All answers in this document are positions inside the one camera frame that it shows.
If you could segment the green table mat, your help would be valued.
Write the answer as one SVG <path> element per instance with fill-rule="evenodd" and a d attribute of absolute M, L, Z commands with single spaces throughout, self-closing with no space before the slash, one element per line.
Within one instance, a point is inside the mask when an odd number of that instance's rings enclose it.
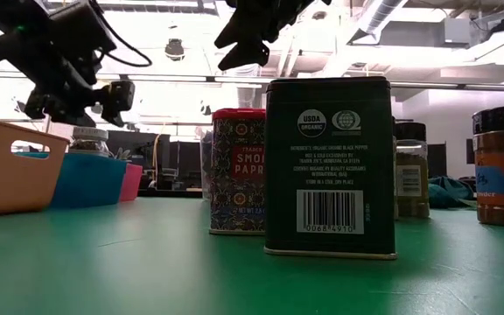
<path fill-rule="evenodd" d="M 0 216 L 0 315 L 504 315 L 504 227 L 396 225 L 394 261 L 267 255 L 198 199 Z"/>

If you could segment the black ceiling dome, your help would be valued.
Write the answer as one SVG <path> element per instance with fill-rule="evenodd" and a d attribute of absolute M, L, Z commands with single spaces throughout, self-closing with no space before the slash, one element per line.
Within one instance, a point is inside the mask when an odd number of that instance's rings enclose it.
<path fill-rule="evenodd" d="M 168 43 L 164 48 L 165 56 L 171 61 L 183 60 L 186 54 L 182 43 L 183 41 L 180 38 L 169 38 Z"/>

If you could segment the clear plastic storage box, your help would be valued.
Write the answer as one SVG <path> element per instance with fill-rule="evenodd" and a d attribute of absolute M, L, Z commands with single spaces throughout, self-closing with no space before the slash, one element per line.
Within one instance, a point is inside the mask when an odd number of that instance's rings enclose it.
<path fill-rule="evenodd" d="M 210 200 L 213 131 L 211 128 L 198 127 L 198 136 L 202 196 L 204 200 Z"/>

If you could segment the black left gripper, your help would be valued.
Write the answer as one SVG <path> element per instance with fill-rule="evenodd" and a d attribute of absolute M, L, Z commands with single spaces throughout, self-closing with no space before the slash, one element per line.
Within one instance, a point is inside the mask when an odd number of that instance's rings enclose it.
<path fill-rule="evenodd" d="M 94 127 L 84 108 L 68 105 L 54 95 L 92 95 L 96 68 L 95 51 L 71 54 L 50 39 L 49 27 L 13 26 L 0 35 L 0 61 L 6 60 L 36 87 L 31 91 L 24 113 L 31 119 L 50 117 L 53 123 Z M 123 127 L 121 113 L 130 111 L 135 96 L 131 80 L 112 81 L 101 88 L 101 118 Z"/>

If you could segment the long ceiling light rail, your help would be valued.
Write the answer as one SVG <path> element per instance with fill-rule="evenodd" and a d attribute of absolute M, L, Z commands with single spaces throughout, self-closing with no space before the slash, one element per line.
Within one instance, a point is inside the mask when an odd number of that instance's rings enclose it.
<path fill-rule="evenodd" d="M 383 86 L 389 89 L 413 90 L 454 90 L 504 92 L 504 84 L 488 83 L 447 83 L 428 81 L 390 81 L 384 77 L 353 77 L 353 78 L 271 78 L 248 76 L 212 76 L 212 75 L 174 75 L 174 74 L 98 74 L 94 89 L 126 79 L 134 83 L 158 83 L 170 85 L 194 85 L 220 88 L 230 86 L 235 88 L 266 88 L 270 83 L 278 86 L 306 86 L 308 88 L 338 89 L 338 88 L 376 88 Z"/>

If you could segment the red-lid paprika tin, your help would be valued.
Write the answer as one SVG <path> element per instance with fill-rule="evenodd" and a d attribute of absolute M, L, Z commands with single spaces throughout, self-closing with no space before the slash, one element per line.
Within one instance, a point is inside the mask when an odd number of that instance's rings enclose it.
<path fill-rule="evenodd" d="M 262 108 L 213 113 L 212 234 L 265 233 L 265 118 Z"/>

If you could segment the corrugated silver air duct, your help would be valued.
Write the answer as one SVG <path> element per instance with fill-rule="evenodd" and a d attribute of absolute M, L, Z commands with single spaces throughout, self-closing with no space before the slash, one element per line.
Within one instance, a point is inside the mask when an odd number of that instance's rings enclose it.
<path fill-rule="evenodd" d="M 235 76 L 257 77 L 260 74 L 260 66 L 250 64 L 239 66 L 234 70 Z M 262 106 L 262 87 L 238 87 L 236 89 L 238 107 L 261 109 Z"/>

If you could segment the orange plastic bin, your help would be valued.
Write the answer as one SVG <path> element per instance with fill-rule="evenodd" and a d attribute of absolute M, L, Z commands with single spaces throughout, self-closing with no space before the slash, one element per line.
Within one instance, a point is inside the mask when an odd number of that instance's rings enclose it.
<path fill-rule="evenodd" d="M 44 158 L 11 151 L 16 141 L 50 149 Z M 0 214 L 41 211 L 51 203 L 69 141 L 0 122 Z"/>

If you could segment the white-lid glass spice jar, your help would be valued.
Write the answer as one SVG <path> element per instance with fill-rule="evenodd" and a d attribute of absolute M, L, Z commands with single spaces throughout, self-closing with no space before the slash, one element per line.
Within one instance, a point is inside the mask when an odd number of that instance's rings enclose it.
<path fill-rule="evenodd" d="M 70 153 L 92 154 L 102 157 L 109 155 L 107 146 L 109 133 L 104 129 L 75 126 L 72 139 L 68 149 Z"/>

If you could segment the blue plastic bin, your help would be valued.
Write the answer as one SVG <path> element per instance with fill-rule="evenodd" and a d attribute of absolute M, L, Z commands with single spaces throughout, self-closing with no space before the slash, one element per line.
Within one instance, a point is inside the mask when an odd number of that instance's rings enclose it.
<path fill-rule="evenodd" d="M 127 162 L 82 153 L 66 153 L 50 208 L 100 207 L 120 200 Z"/>

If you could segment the black pepper tin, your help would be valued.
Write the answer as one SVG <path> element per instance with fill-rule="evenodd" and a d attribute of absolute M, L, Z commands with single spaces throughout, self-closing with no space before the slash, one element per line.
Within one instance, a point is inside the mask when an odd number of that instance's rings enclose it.
<path fill-rule="evenodd" d="M 272 81 L 265 252 L 396 259 L 393 127 L 384 77 Z"/>

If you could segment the pink plastic bin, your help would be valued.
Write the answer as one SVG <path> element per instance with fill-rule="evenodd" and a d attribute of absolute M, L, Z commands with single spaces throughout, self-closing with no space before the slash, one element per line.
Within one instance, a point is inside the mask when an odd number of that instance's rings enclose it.
<path fill-rule="evenodd" d="M 121 202 L 132 201 L 137 197 L 142 174 L 143 167 L 141 165 L 126 165 L 120 193 Z"/>

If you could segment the dark green cloth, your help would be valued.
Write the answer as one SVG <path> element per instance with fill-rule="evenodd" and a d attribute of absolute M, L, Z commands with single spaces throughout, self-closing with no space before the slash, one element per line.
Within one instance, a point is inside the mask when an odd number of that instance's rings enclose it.
<path fill-rule="evenodd" d="M 450 177 L 431 178 L 428 183 L 431 208 L 476 208 L 473 189 L 465 182 Z"/>

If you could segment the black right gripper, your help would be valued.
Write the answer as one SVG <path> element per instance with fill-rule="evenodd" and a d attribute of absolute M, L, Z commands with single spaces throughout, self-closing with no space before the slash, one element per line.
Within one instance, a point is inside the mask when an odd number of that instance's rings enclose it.
<path fill-rule="evenodd" d="M 265 66 L 273 43 L 286 25 L 294 25 L 298 16 L 317 0 L 227 0 L 234 13 L 220 31 L 214 45 L 223 48 L 237 43 L 220 61 L 218 68 L 227 71 L 257 64 Z"/>

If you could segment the smooth silver air duct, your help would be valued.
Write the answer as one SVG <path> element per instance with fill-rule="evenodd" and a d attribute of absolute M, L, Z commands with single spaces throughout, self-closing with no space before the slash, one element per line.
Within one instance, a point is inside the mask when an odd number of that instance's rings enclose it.
<path fill-rule="evenodd" d="M 376 46 L 383 29 L 409 0 L 367 0 L 362 10 L 353 18 L 353 33 L 349 46 Z"/>

